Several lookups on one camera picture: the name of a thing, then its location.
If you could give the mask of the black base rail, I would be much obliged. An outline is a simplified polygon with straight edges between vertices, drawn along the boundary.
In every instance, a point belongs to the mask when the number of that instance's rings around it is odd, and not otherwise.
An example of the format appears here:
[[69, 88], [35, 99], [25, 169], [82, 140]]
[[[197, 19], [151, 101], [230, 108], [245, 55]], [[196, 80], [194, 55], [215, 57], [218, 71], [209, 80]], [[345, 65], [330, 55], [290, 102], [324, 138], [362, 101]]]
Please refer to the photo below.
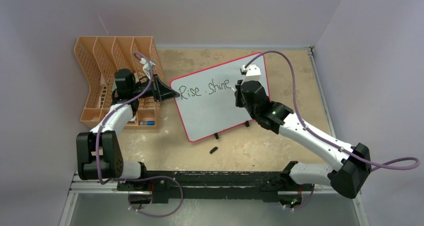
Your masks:
[[126, 180], [121, 192], [147, 192], [153, 204], [170, 199], [261, 200], [265, 203], [301, 202], [311, 184], [295, 183], [285, 171], [160, 171], [144, 174], [148, 181]]

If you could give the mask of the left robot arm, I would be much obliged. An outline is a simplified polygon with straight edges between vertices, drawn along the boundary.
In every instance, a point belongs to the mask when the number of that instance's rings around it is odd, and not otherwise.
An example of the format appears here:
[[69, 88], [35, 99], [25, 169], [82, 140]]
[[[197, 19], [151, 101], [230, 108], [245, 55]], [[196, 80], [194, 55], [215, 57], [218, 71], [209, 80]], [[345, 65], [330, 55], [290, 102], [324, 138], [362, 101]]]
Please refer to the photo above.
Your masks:
[[149, 177], [142, 162], [125, 161], [119, 145], [119, 135], [126, 124], [136, 116], [139, 100], [152, 97], [155, 102], [175, 99], [180, 93], [164, 84], [158, 75], [148, 81], [136, 81], [127, 68], [114, 74], [115, 90], [112, 104], [105, 117], [89, 132], [76, 137], [77, 169], [81, 180], [99, 180], [105, 184], [111, 179], [129, 180], [138, 191], [146, 189]]

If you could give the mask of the blue small item in tray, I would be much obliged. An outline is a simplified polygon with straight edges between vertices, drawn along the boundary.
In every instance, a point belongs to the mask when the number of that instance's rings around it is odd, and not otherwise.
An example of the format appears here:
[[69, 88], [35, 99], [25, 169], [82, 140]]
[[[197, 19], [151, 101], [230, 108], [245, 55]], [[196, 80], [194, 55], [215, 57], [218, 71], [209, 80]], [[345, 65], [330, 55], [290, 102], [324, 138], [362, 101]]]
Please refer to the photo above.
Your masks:
[[141, 120], [139, 122], [140, 126], [154, 126], [156, 123], [154, 120]]

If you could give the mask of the orange plastic file organizer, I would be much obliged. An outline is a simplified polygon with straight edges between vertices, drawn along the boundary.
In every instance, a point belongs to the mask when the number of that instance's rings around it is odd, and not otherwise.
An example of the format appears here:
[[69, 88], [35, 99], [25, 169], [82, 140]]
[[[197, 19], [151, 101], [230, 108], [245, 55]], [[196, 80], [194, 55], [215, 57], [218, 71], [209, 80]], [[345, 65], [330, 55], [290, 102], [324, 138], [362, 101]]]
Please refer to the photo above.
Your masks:
[[89, 84], [89, 94], [80, 121], [90, 129], [107, 115], [112, 104], [115, 72], [129, 69], [138, 81], [145, 76], [134, 52], [144, 54], [155, 65], [154, 74], [164, 80], [159, 54], [151, 36], [80, 36], [74, 53]]

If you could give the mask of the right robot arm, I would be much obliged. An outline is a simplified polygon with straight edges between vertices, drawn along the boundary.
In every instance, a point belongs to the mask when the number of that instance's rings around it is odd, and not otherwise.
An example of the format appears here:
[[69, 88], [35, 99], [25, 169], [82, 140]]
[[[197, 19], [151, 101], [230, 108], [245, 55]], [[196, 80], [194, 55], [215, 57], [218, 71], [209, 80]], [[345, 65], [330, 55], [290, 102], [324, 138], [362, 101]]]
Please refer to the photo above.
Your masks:
[[301, 121], [288, 106], [271, 101], [258, 81], [235, 85], [235, 105], [245, 108], [263, 129], [289, 138], [325, 161], [325, 164], [294, 163], [286, 167], [280, 182], [288, 190], [300, 184], [331, 186], [340, 195], [354, 199], [371, 174], [369, 148], [358, 143], [352, 146]]

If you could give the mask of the black marker cap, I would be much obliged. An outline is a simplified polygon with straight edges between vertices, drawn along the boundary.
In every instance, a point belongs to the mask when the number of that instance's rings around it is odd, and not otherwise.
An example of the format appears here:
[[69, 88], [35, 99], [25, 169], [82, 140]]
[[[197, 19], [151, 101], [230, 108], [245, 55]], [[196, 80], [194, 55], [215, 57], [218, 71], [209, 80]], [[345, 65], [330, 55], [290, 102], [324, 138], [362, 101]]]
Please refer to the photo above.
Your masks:
[[219, 148], [217, 146], [215, 146], [214, 148], [212, 148], [209, 153], [213, 154], [215, 151], [217, 151]]

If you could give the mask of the pink-framed whiteboard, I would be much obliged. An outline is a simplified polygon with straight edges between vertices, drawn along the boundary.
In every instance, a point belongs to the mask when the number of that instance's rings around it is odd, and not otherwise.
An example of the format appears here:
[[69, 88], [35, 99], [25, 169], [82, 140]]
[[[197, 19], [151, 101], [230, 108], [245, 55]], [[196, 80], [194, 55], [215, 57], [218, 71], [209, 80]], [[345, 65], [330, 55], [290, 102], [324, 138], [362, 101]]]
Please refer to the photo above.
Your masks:
[[179, 93], [175, 99], [187, 139], [196, 142], [250, 121], [244, 108], [236, 107], [234, 93], [238, 80], [242, 80], [240, 68], [251, 59], [260, 69], [261, 85], [268, 90], [265, 57], [255, 52], [215, 66], [176, 77], [170, 87]]

